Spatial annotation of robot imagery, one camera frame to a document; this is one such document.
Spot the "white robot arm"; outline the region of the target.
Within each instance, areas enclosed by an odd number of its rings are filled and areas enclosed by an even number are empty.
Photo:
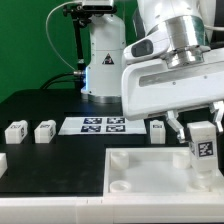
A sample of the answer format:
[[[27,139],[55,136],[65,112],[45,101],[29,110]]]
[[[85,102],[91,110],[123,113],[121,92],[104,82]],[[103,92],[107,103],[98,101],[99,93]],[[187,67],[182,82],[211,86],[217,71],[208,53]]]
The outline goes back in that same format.
[[[113,0],[84,0],[91,14],[91,62],[82,93],[98,102],[122,101],[129,120],[164,116],[186,140],[180,112],[208,107],[223,131],[224,48],[212,49],[217,0],[137,0],[135,31],[125,43]]]

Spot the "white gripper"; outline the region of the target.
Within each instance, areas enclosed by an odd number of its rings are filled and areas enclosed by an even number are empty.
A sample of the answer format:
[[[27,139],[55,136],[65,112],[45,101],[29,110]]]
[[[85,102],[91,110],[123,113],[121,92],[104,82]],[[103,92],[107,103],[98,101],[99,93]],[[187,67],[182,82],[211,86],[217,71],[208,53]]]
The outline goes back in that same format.
[[[185,142],[184,127],[178,112],[206,107],[214,115],[213,124],[223,132],[224,116],[224,48],[204,49],[203,61],[176,68],[167,66],[162,54],[168,42],[154,47],[153,52],[135,56],[134,44],[125,48],[121,93],[124,116],[139,120],[166,113],[166,121]]]

